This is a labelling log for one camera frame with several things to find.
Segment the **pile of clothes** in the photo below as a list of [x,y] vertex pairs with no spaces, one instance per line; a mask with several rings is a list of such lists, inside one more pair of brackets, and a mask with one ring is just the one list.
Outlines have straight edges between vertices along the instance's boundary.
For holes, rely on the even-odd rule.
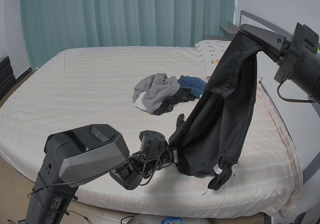
[[202,96],[207,83],[198,77],[175,76],[165,73],[152,74],[134,87],[134,105],[151,114],[161,115],[171,112],[174,105],[194,101]]

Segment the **gray knit garment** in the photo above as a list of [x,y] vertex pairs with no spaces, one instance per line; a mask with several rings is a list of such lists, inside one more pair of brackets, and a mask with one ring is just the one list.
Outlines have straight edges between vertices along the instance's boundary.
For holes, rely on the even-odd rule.
[[136,102],[140,93],[146,91],[141,101],[146,110],[153,113],[161,106],[164,99],[174,95],[179,88],[180,85],[175,76],[168,78],[165,73],[152,74],[137,83],[132,100]]

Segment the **teal curtain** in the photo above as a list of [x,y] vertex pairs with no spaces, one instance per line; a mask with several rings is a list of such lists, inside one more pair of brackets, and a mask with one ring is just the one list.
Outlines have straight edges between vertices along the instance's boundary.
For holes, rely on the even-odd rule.
[[194,46],[233,22],[235,0],[20,0],[32,68],[62,50]]

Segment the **mattress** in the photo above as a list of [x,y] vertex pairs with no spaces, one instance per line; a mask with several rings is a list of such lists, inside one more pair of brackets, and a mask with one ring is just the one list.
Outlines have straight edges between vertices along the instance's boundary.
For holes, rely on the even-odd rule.
[[[202,76],[195,48],[102,47],[60,52],[36,71],[0,108],[0,155],[35,181],[49,134],[108,123],[120,131],[131,153],[142,130],[168,139],[176,118],[188,116],[197,101],[179,103],[161,116],[136,108],[134,86],[156,72]],[[302,192],[302,169],[283,123],[258,83],[239,168],[218,191],[207,190],[212,177],[195,178],[170,166],[147,186],[127,191],[108,174],[80,186],[79,201],[103,208],[180,217],[234,218],[260,211],[288,216]]]

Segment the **patterned pillow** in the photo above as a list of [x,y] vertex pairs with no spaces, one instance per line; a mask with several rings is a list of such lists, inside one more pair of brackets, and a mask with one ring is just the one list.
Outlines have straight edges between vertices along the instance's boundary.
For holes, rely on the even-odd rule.
[[203,76],[211,76],[231,41],[204,40],[195,44]]

